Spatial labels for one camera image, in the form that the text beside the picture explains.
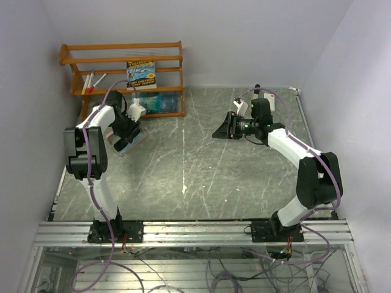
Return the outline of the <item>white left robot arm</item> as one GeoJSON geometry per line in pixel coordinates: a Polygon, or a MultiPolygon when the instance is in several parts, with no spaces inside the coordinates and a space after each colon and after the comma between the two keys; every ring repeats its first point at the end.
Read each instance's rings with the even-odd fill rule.
{"type": "Polygon", "coordinates": [[[125,234],[122,216],[106,179],[108,155],[104,132],[110,128],[119,154],[129,150],[141,135],[140,118],[146,113],[139,98],[128,104],[112,90],[103,102],[92,108],[88,117],[64,130],[65,166],[85,188],[94,210],[89,242],[118,242],[125,234]]]}

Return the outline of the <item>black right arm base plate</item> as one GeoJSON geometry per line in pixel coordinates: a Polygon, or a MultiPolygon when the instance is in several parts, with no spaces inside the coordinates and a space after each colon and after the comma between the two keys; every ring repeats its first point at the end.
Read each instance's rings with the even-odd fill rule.
{"type": "Polygon", "coordinates": [[[303,242],[300,224],[284,227],[273,219],[251,221],[250,234],[253,243],[259,242],[303,242]]]}

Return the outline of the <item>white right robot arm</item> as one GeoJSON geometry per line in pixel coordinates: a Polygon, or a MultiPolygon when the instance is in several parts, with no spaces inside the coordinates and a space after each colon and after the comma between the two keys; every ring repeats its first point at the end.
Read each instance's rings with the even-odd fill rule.
{"type": "Polygon", "coordinates": [[[254,136],[259,144],[272,148],[287,158],[298,170],[295,197],[269,220],[269,234],[284,241],[291,228],[343,195],[337,156],[322,153],[297,139],[281,123],[273,121],[269,101],[256,98],[246,104],[237,98],[237,110],[227,113],[224,122],[213,132],[214,139],[238,140],[254,136]]]}

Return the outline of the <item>light blue cleaning cloth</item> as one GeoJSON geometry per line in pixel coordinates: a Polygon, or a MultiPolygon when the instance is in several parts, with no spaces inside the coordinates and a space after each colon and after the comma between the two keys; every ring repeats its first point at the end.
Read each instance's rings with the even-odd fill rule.
{"type": "Polygon", "coordinates": [[[132,149],[133,147],[135,147],[138,143],[141,143],[145,138],[146,138],[146,133],[141,131],[134,139],[133,139],[133,142],[131,144],[131,146],[128,146],[125,150],[119,152],[120,154],[125,154],[126,152],[128,152],[130,149],[132,149]]]}

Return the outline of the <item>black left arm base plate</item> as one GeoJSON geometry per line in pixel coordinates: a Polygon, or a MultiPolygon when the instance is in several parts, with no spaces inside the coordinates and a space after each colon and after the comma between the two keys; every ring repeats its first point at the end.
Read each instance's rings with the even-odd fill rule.
{"type": "MultiPolygon", "coordinates": [[[[144,236],[144,225],[138,221],[111,221],[112,232],[115,243],[141,243],[144,236]]],[[[112,243],[111,230],[107,222],[93,221],[87,235],[87,242],[90,244],[112,243]]]]}

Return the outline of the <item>black sunglasses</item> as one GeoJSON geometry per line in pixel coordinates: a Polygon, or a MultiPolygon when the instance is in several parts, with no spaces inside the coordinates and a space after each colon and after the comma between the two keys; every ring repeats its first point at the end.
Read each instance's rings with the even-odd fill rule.
{"type": "Polygon", "coordinates": [[[132,140],[129,142],[128,139],[119,138],[118,141],[114,143],[114,149],[117,152],[121,152],[125,150],[127,147],[130,147],[132,142],[133,142],[132,140]]]}

